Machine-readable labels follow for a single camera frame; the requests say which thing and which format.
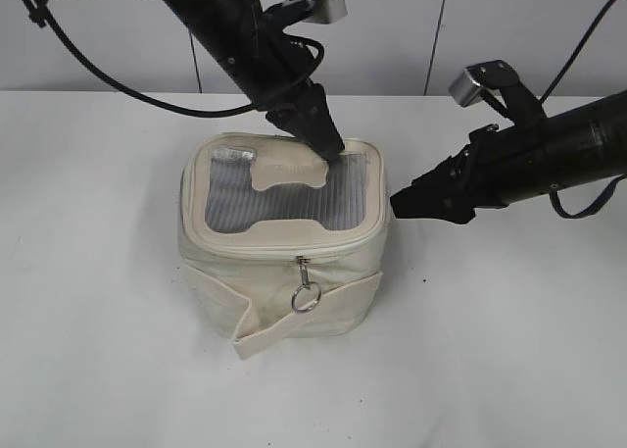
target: bag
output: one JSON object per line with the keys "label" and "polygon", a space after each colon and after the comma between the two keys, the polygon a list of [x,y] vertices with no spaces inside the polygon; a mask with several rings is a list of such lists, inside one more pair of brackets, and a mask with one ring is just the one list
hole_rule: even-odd
{"label": "bag", "polygon": [[210,321],[246,359],[360,324],[389,218],[371,144],[349,140],[327,164],[293,138],[229,133],[185,168],[179,250]]}

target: white table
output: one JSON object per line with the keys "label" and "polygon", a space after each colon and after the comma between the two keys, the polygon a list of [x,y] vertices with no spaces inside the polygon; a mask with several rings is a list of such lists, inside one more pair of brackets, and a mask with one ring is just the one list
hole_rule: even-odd
{"label": "white table", "polygon": [[[391,191],[498,120],[445,98],[329,103],[344,136],[381,148]],[[0,446],[627,444],[624,186],[582,222],[546,198],[467,226],[394,222],[358,329],[241,362],[176,248],[181,169],[228,130],[275,132],[260,114],[195,120],[120,94],[0,93]]]}

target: bag flap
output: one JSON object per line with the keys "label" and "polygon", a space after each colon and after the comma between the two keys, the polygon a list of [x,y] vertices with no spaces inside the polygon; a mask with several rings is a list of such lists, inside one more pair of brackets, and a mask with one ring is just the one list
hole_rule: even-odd
{"label": "bag flap", "polygon": [[361,242],[385,224],[383,163],[365,142],[347,141],[327,164],[293,138],[232,133],[202,145],[187,171],[185,231],[219,255],[293,257]]}

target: black cable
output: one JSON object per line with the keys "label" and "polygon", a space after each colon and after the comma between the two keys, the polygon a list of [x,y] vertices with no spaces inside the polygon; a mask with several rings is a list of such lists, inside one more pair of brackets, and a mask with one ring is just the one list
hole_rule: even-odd
{"label": "black cable", "polygon": [[194,70],[196,71],[196,83],[198,83],[198,93],[203,93],[203,82],[200,80],[200,72],[198,71],[198,59],[196,59],[196,45],[194,44],[194,36],[192,30],[187,28],[189,33],[189,45],[192,48],[192,58],[194,59]]}
{"label": "black cable", "polygon": [[609,11],[609,9],[611,9],[611,7],[616,3],[616,1],[617,0],[608,0],[605,3],[601,11],[597,14],[595,19],[593,20],[588,30],[584,33],[584,36],[581,38],[581,41],[579,41],[579,44],[577,45],[573,53],[570,55],[570,58],[568,59],[568,61],[566,61],[566,64],[564,65],[564,67],[561,68],[561,71],[559,71],[559,73],[557,74],[553,82],[551,82],[551,85],[549,85],[549,88],[547,88],[547,90],[542,95],[542,97],[540,97],[540,103],[545,103],[547,101],[547,98],[549,98],[549,96],[553,93],[557,85],[561,82],[561,80],[566,75],[570,67],[576,61],[577,57],[579,56],[579,53],[581,53],[582,49],[584,49],[584,46],[586,45],[586,43],[592,36],[592,33],[594,33],[595,30],[597,29],[597,26],[599,26],[599,24],[601,23],[601,20],[603,20],[603,17],[605,17],[605,14]]}
{"label": "black cable", "polygon": [[592,205],[590,205],[581,213],[577,213],[575,215],[571,215],[570,213],[567,213],[564,210],[563,206],[561,206],[561,202],[559,201],[559,195],[557,195],[557,193],[552,193],[549,195],[549,197],[551,198],[551,204],[555,212],[560,217],[564,218],[565,220],[582,220],[584,218],[588,218],[589,216],[594,216],[603,208],[603,206],[607,204],[607,202],[614,195],[614,192],[616,191],[616,186],[618,186],[618,183],[624,180],[625,178],[627,178],[627,174],[618,176],[617,178],[612,180],[609,183],[609,185],[603,190],[601,195],[599,195],[597,199],[592,203]]}
{"label": "black cable", "polygon": [[509,114],[509,110],[507,109],[507,107],[503,105],[503,103],[501,103],[497,97],[492,95],[492,93],[487,90],[482,90],[479,96],[484,102],[490,105],[495,112],[497,112],[503,118],[511,120],[511,115]]}
{"label": "black cable", "polygon": [[140,93],[136,90],[133,90],[130,87],[118,82],[114,78],[108,76],[100,69],[98,69],[84,54],[80,52],[80,50],[74,46],[72,41],[68,38],[68,36],[61,29],[61,26],[57,23],[52,13],[48,9],[48,7],[44,4],[43,0],[32,0],[34,2],[34,6],[32,4],[27,4],[26,0],[23,0],[26,8],[30,11],[30,17],[34,22],[42,21],[47,23],[50,26],[50,29],[57,35],[57,37],[61,40],[62,44],[70,51],[70,53],[91,73],[100,78],[103,82],[111,85],[116,90],[133,97],[137,100],[140,100],[149,105],[153,105],[158,108],[162,108],[164,110],[168,110],[174,113],[178,113],[180,115],[185,115],[187,117],[195,117],[195,118],[227,118],[234,117],[236,115],[242,115],[244,113],[251,112],[253,110],[258,110],[266,105],[268,102],[271,102],[274,98],[284,94],[285,92],[293,89],[301,82],[305,81],[314,71],[318,68],[322,59],[324,58],[324,47],[317,41],[309,38],[305,38],[303,36],[294,36],[288,35],[290,40],[295,44],[303,44],[306,46],[313,47],[317,50],[317,54],[313,59],[312,66],[305,71],[303,74],[299,75],[292,82],[287,84],[286,86],[277,89],[276,91],[269,93],[264,99],[258,101],[256,103],[251,103],[248,105],[244,105],[237,108],[231,108],[228,110],[217,110],[217,111],[203,111],[203,110],[191,110],[188,108],[179,107],[177,105],[172,105],[170,103],[164,102],[162,100],[158,100],[156,98],[149,97]]}
{"label": "black cable", "polygon": [[[597,26],[599,26],[599,24],[603,20],[603,17],[605,17],[605,14],[609,11],[609,9],[611,9],[611,7],[616,3],[616,1],[617,0],[608,0],[607,2],[605,2],[605,5],[603,5],[603,8],[601,9],[601,11],[597,14],[592,24],[588,27],[588,29],[584,33],[584,36],[581,38],[581,41],[579,41],[579,44],[577,44],[577,47],[575,48],[573,53],[570,55],[570,58],[568,58],[568,61],[566,61],[566,64],[564,65],[564,67],[561,68],[561,71],[559,71],[559,73],[557,74],[553,82],[551,82],[551,85],[549,85],[549,88],[547,88],[547,90],[542,95],[542,97],[540,97],[540,103],[545,103],[547,101],[547,98],[549,98],[549,96],[553,93],[553,91],[555,90],[557,85],[561,82],[563,77],[566,75],[570,67],[577,60],[577,57],[579,56],[581,51],[584,49],[584,46],[586,45],[586,43],[588,42],[592,34],[597,29]],[[616,186],[618,185],[618,183],[624,180],[625,178],[627,178],[627,174],[618,176],[614,180],[612,180],[605,187],[601,195],[599,195],[597,199],[593,201],[593,203],[588,208],[586,208],[580,213],[577,213],[574,215],[567,213],[564,210],[563,206],[561,205],[561,201],[559,200],[559,195],[557,194],[556,191],[549,193],[549,198],[551,199],[551,205],[553,206],[553,209],[555,210],[555,212],[561,218],[564,218],[566,220],[581,220],[583,218],[588,218],[589,216],[593,216],[596,213],[598,213],[607,204],[607,202],[611,199],[611,197],[616,192]]]}

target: black robotic arm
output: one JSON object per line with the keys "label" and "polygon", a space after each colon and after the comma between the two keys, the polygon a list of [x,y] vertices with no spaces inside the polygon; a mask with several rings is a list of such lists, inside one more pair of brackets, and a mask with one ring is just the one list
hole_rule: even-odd
{"label": "black robotic arm", "polygon": [[308,40],[283,30],[303,20],[332,23],[346,13],[343,0],[285,0],[265,12],[260,0],[164,2],[250,98],[252,108],[266,111],[271,123],[323,159],[337,158],[344,144],[329,114],[324,89],[309,79],[315,59],[304,44]]}

